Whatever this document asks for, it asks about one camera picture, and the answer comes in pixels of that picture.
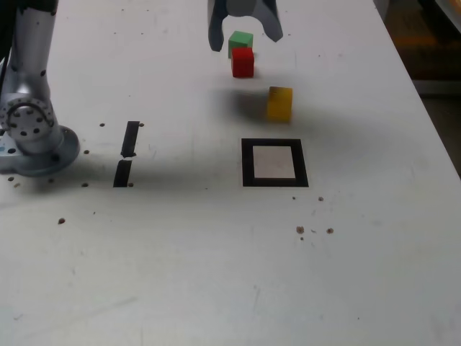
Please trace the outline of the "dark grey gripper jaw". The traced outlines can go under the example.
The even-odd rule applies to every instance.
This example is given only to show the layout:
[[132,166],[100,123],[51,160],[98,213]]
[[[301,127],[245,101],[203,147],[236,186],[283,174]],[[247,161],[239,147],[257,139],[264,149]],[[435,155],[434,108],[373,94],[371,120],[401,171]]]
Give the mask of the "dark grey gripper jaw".
[[223,47],[223,21],[228,16],[227,0],[207,2],[208,42],[212,51],[220,52]]

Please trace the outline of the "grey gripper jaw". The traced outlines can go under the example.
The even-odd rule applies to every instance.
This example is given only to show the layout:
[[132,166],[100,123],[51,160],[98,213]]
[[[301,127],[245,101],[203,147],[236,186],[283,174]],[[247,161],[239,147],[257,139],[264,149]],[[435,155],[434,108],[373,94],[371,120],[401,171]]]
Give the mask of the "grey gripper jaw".
[[232,17],[253,17],[257,19],[265,35],[273,42],[283,38],[276,0],[230,0],[226,10]]

